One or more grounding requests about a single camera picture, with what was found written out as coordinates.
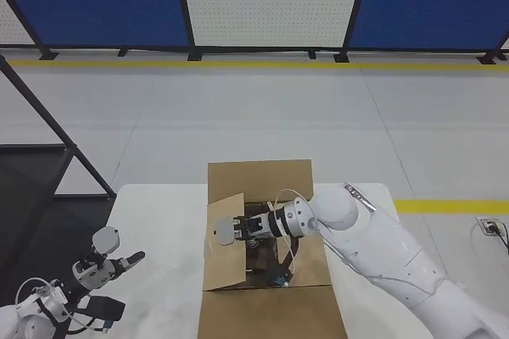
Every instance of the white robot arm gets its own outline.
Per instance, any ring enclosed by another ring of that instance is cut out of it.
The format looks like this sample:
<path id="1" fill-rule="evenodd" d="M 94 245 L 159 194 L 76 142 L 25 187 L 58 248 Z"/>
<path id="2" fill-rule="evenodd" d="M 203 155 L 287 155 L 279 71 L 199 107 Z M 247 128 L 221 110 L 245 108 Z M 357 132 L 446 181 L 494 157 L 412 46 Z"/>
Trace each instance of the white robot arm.
<path id="1" fill-rule="evenodd" d="M 46 282 L 40 278 L 25 281 L 17 292 L 15 305 L 0 308 L 0 339 L 51 339 L 59 323 L 71 318 L 81 325 L 80 330 L 67 334 L 78 334 L 86 329 L 107 332 L 115 321 L 120 320 L 125 304 L 110 297 L 92 297 L 89 292 L 117 279 L 139 263 L 144 252 L 130 258 L 107 259 L 120 244 L 119 233 L 104 227 L 92 236 L 92 250 L 72 266 L 69 281 Z M 18 303 L 20 290 L 29 281 L 40 281 L 43 287 L 35 288 L 22 303 Z M 77 308 L 85 296 L 90 296 L 86 308 Z M 84 314 L 92 321 L 82 324 L 72 314 Z M 104 320 L 102 327 L 91 327 L 95 319 Z"/>
<path id="2" fill-rule="evenodd" d="M 355 201 L 369 211 L 367 225 L 356 225 Z M 403 225 L 352 185 L 329 189 L 309 204 L 298 197 L 244 224 L 235 225 L 235 230 L 229 224 L 219 224 L 215 234 L 219 243 L 282 236 L 278 230 L 291 239 L 319 233 L 344 264 L 402 302 L 436 339 L 509 339 L 508 318 L 450 281 Z M 354 237 L 346 242 L 335 240 L 336 233 L 355 226 L 360 229 Z"/>

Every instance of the electrical outlet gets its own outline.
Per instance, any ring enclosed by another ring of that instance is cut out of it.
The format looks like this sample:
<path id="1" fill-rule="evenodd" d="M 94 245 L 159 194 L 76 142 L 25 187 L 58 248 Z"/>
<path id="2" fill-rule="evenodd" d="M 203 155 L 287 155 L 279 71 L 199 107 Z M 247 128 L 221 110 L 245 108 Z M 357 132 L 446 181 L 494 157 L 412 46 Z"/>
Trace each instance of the electrical outlet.
<path id="1" fill-rule="evenodd" d="M 498 236 L 497 234 L 495 234 L 495 232 L 493 232 L 490 229 L 491 226 L 495 226 L 498 229 L 500 229 L 501 236 L 505 236 L 505 234 L 506 234 L 505 227 L 503 226 L 503 223 L 499 219 L 477 217 L 477 223 L 478 223 L 479 227 L 481 228 L 481 231 L 483 231 L 483 233 L 486 236 Z"/>

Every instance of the table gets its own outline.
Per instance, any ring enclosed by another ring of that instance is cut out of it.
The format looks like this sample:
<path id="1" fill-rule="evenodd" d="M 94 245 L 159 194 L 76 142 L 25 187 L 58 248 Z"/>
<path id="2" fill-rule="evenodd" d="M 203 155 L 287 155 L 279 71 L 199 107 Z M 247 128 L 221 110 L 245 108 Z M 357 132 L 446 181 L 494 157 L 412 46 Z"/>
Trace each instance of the table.
<path id="1" fill-rule="evenodd" d="M 315 185 L 315 193 L 323 192 L 330 185 L 336 184 Z M 355 185 L 368 199 L 398 218 L 386 186 Z M 204 278 L 206 207 L 207 185 L 126 185 L 120 189 L 108 221 L 108 226 L 120 233 L 120 247 L 112 258 L 127 257 L 140 250 L 147 255 L 120 279 L 93 293 L 126 303 L 122 320 L 114 324 L 108 337 L 197 337 Z M 365 223 L 367 218 L 368 212 L 361 209 L 357 225 Z M 357 225 L 347 231 L 347 236 L 358 231 Z M 326 255 L 350 339 L 433 338 L 405 306 L 343 265 L 330 250 L 327 249 Z M 76 338 L 103 336 L 85 331 Z"/>

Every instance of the yellow stripe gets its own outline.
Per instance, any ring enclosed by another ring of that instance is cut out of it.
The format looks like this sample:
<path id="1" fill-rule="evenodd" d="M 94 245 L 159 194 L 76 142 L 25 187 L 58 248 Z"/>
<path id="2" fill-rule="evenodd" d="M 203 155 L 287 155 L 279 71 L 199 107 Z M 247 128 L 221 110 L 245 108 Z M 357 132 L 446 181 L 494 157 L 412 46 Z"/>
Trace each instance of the yellow stripe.
<path id="1" fill-rule="evenodd" d="M 9 60 L 22 67 L 98 67 L 98 68 L 237 68 L 237 69 L 376 69 L 509 72 L 509 64 L 336 64 L 283 61 L 75 61 L 75 60 Z"/>
<path id="2" fill-rule="evenodd" d="M 402 214 L 509 214 L 509 200 L 394 200 Z"/>

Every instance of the open cardboard box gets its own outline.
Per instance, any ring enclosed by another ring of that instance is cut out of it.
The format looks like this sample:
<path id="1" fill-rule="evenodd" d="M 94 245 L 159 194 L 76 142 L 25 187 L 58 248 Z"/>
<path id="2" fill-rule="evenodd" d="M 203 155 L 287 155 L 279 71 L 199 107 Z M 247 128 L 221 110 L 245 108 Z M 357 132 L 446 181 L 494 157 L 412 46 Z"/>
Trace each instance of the open cardboard box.
<path id="1" fill-rule="evenodd" d="M 283 188 L 313 196 L 310 160 L 256 161 L 208 165 L 204 292 L 199 339 L 346 338 L 333 294 L 322 239 L 299 240 L 294 277 L 287 288 L 245 286 L 245 244 L 221 246 L 215 223 L 243 216 L 251 203 L 273 202 Z M 281 201 L 295 196 L 285 192 Z M 279 260 L 288 248 L 277 241 Z"/>

